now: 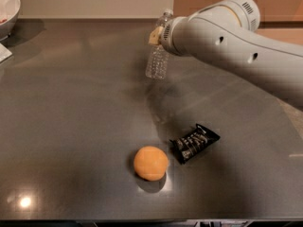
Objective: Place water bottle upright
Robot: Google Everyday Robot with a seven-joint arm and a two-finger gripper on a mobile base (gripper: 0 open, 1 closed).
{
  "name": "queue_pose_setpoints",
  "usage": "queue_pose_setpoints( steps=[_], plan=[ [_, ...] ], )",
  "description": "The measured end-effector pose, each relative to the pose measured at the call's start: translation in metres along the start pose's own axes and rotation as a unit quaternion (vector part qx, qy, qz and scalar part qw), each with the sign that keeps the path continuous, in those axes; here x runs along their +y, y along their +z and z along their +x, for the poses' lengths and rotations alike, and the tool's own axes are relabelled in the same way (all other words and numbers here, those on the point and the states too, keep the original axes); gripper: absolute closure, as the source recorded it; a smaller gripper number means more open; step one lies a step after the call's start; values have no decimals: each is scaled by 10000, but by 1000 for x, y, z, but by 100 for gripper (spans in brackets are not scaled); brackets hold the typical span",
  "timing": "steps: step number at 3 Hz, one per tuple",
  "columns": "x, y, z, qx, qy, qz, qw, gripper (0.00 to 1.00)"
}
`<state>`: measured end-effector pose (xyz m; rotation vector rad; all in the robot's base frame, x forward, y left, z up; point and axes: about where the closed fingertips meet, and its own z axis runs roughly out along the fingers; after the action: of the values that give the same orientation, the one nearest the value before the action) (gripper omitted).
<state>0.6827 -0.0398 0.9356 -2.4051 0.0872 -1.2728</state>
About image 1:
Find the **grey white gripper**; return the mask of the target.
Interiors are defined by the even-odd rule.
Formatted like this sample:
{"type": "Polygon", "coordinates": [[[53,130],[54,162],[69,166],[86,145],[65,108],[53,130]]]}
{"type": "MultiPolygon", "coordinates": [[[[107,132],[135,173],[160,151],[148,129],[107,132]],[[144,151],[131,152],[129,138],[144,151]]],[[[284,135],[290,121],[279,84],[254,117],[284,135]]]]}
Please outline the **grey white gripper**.
{"type": "Polygon", "coordinates": [[[150,34],[149,44],[161,44],[172,55],[188,56],[187,35],[187,17],[176,17],[166,22],[164,27],[157,26],[150,34]]]}

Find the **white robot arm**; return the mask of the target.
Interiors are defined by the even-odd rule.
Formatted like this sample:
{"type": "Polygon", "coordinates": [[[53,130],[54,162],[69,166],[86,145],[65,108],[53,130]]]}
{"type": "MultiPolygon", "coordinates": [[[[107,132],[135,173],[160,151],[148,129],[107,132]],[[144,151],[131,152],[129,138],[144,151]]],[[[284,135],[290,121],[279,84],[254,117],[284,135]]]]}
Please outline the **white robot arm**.
{"type": "Polygon", "coordinates": [[[253,0],[222,0],[157,26],[149,44],[235,74],[302,109],[303,46],[258,35],[259,22],[253,0]]]}

